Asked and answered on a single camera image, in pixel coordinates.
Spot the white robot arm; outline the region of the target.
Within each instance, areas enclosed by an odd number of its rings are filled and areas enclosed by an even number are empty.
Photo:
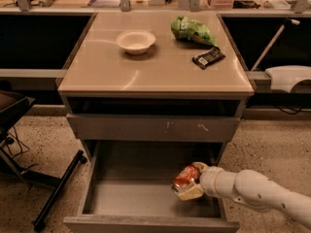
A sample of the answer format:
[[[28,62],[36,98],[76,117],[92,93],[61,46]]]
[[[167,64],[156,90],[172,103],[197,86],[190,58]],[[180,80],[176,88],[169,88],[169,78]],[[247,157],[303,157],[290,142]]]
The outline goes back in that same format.
[[[234,173],[193,162],[172,181],[171,188],[182,201],[203,195],[227,198],[261,213],[277,210],[311,228],[311,198],[290,191],[257,171]]]

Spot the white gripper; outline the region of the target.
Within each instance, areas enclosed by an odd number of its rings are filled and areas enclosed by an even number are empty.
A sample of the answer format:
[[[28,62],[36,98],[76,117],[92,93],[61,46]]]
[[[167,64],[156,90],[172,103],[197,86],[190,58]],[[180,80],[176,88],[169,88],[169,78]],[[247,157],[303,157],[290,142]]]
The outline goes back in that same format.
[[[208,167],[203,162],[193,162],[192,165],[196,173],[201,174],[199,178],[201,186],[197,183],[181,186],[178,192],[180,200],[193,200],[201,197],[204,192],[206,195],[217,198],[233,198],[235,196],[235,173],[216,166]]]

